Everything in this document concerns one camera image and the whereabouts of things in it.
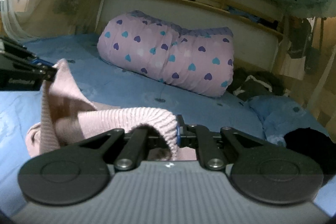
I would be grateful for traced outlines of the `blue dandelion bed sheet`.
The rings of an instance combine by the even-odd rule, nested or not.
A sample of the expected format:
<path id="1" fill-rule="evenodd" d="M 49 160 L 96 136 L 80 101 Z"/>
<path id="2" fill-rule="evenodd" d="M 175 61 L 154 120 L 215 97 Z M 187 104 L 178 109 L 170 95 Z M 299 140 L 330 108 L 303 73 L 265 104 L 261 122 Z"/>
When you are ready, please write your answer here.
<path id="1" fill-rule="evenodd" d="M 97 35 L 61 36 L 27 47 L 45 61 L 67 60 L 80 91 L 92 102 L 167 109 L 211 131 L 228 126 L 265 139 L 257 114 L 236 96 L 209 98 L 107 64 L 100 59 L 97 42 Z M 1 92 L 1 210 L 7 215 L 25 204 L 17 174 L 29 159 L 25 137 L 41 119 L 41 97 L 39 91 Z"/>

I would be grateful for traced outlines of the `pink knit cardigan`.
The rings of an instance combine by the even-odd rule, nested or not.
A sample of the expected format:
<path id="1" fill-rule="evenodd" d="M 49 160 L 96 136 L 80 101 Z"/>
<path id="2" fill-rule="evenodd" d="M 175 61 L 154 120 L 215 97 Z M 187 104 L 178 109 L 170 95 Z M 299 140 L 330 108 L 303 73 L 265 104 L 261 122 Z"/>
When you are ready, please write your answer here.
<path id="1" fill-rule="evenodd" d="M 42 85 L 41 121 L 28 130 L 25 139 L 31 157 L 115 128 L 129 133 L 145 126 L 167 146 L 152 149 L 151 160 L 196 160 L 194 149 L 177 145 L 178 122 L 173 113 L 160 108 L 119 108 L 91 102 L 77 86 L 66 60 L 59 60 L 53 67 L 54 81 Z"/>

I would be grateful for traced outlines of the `wooden bed headboard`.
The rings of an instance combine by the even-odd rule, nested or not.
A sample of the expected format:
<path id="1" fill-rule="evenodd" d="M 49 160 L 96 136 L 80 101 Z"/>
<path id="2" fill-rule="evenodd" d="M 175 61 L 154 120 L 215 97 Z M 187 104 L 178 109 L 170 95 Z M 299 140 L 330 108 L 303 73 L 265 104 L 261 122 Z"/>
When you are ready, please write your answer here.
<path id="1" fill-rule="evenodd" d="M 188 29 L 229 27 L 237 65 L 270 71 L 282 40 L 283 14 L 267 0 L 101 0 L 97 26 L 139 10 Z"/>

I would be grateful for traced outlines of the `black clothing on pillow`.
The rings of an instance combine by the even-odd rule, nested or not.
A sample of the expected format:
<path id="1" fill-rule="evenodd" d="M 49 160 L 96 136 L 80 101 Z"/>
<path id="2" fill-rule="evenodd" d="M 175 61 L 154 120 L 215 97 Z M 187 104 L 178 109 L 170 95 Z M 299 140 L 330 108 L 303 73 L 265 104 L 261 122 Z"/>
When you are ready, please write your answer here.
<path id="1" fill-rule="evenodd" d="M 314 160 L 325 176 L 335 175 L 335 143 L 322 132 L 298 128 L 284 136 L 286 148 Z"/>

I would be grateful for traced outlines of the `pink heart-print rolled quilt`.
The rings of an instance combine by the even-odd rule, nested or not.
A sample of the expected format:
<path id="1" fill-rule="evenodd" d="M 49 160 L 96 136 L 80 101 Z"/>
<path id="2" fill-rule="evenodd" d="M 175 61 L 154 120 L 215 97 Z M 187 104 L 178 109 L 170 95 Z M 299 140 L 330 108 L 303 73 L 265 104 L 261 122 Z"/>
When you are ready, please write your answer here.
<path id="1" fill-rule="evenodd" d="M 208 97 L 221 97 L 233 80 L 228 27 L 189 30 L 134 10 L 108 22 L 97 50 L 107 63 Z"/>

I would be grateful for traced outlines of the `black and white garment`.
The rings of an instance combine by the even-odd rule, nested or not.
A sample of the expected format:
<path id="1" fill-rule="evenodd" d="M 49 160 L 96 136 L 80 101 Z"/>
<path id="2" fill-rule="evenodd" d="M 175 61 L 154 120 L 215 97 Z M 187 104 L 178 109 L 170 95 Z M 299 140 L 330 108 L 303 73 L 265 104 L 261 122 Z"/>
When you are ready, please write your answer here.
<path id="1" fill-rule="evenodd" d="M 234 70 L 233 81 L 227 88 L 228 93 L 242 101 L 256 96 L 283 96 L 283 82 L 267 71 L 247 71 L 243 68 Z"/>

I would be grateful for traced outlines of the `blue pillow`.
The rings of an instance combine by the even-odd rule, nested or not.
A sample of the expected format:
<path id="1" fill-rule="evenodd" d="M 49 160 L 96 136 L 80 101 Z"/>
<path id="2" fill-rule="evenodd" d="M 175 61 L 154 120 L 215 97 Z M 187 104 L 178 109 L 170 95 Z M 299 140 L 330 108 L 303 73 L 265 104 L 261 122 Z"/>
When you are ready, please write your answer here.
<path id="1" fill-rule="evenodd" d="M 245 105 L 257 114 L 265 139 L 270 143 L 285 147 L 284 136 L 298 128 L 311 128 L 329 135 L 309 111 L 289 97 L 255 96 Z"/>

